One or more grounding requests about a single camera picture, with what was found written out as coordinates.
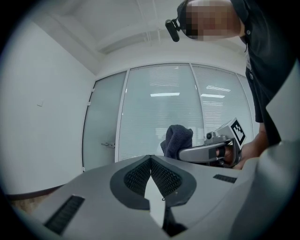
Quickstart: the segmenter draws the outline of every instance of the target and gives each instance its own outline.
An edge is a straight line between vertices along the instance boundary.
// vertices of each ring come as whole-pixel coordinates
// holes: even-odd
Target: black slot
[[[217,174],[213,178],[221,180],[221,181],[225,181],[225,182],[230,182],[230,183],[235,183],[235,181],[237,179],[237,178],[233,178],[233,177],[224,176],[221,174]]]
[[[84,198],[71,196],[45,223],[45,227],[57,234],[62,234],[83,202]]]

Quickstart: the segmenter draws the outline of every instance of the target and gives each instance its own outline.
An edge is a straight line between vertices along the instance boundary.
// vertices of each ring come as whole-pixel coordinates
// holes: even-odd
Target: black mesh panel
[[[182,178],[178,174],[155,160],[152,160],[151,164],[151,176],[163,197],[168,196],[180,187]]]
[[[129,171],[124,178],[125,185],[135,193],[145,196],[145,189],[150,178],[151,159]]]

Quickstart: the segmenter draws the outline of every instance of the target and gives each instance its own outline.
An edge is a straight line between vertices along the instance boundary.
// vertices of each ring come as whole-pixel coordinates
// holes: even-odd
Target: floor
[[[10,201],[10,203],[17,207],[18,209],[21,209],[25,211],[26,213],[31,214],[35,208],[49,195],[44,195],[40,197],[34,197],[30,199],[24,199],[24,200],[16,200],[16,201]]]

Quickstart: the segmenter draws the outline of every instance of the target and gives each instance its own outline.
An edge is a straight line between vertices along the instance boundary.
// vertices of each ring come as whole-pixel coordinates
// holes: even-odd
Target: black cloth
[[[251,70],[246,68],[246,77],[253,94],[255,119],[265,124],[269,145],[274,145],[280,142],[280,137],[266,106],[288,77],[297,59],[296,53],[265,8],[254,0],[231,2],[245,25],[245,36],[241,40],[247,44],[250,58]]]
[[[183,1],[177,8],[178,21],[182,32],[191,39],[197,39],[198,30],[193,28],[192,19],[187,18],[188,1]]]
[[[164,156],[177,159],[180,149],[192,147],[192,138],[193,130],[182,125],[171,125],[165,134],[165,140],[160,144]]]

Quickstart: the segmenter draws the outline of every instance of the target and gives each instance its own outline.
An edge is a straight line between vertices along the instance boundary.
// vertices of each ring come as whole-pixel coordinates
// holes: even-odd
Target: door handle
[[[115,148],[115,147],[116,147],[116,144],[115,144],[115,143],[112,145],[112,144],[110,144],[110,143],[108,143],[108,142],[106,142],[106,143],[101,143],[101,145],[102,145],[102,146],[106,146],[106,147],[108,147],[108,148]]]

